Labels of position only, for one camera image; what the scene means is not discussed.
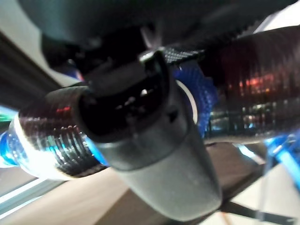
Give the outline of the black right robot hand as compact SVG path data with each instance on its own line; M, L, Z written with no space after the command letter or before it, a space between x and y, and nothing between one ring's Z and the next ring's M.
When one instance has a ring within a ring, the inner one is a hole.
M151 207L193 219L221 202L215 173L163 48L195 50L233 36L283 0L22 0L45 38L73 54L87 87L21 110L15 131L31 164L82 171L84 137Z

